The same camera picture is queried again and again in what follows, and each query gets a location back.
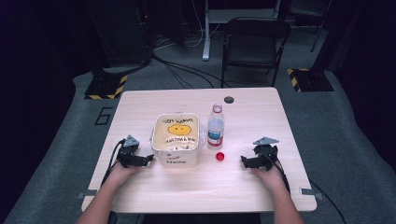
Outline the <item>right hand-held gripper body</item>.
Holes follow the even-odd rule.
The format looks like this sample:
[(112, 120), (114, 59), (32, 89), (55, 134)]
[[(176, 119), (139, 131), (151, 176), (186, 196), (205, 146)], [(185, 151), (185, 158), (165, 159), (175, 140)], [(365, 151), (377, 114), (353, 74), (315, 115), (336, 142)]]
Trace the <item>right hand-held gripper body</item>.
[(275, 143), (278, 143), (278, 140), (266, 136), (254, 142), (253, 151), (261, 160), (261, 167), (267, 170), (270, 170), (277, 161), (278, 148)]

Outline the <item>person's right hand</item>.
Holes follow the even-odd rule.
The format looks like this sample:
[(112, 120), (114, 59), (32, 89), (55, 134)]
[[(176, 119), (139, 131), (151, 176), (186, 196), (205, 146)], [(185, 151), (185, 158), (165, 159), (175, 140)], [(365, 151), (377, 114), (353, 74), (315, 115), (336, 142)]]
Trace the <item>person's right hand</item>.
[(251, 173), (257, 175), (272, 194), (288, 192), (281, 173), (275, 167), (272, 167), (268, 171), (253, 168)]

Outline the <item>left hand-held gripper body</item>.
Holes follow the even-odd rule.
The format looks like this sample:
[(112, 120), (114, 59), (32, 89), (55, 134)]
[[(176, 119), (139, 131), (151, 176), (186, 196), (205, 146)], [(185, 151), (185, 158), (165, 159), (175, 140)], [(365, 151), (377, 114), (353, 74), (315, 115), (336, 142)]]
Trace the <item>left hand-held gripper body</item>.
[(139, 142), (134, 139), (131, 135), (128, 135), (127, 138), (122, 143), (121, 148), (119, 149), (117, 160), (123, 167), (128, 166), (138, 166), (138, 158), (134, 154), (139, 147)]

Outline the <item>person's left hand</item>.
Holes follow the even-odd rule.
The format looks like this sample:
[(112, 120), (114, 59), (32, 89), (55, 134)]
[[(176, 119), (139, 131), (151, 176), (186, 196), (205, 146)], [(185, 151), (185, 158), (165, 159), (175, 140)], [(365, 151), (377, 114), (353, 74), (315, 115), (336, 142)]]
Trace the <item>person's left hand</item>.
[(137, 173), (139, 167), (123, 167), (118, 161), (113, 164), (106, 180), (113, 187), (120, 187), (131, 175)]

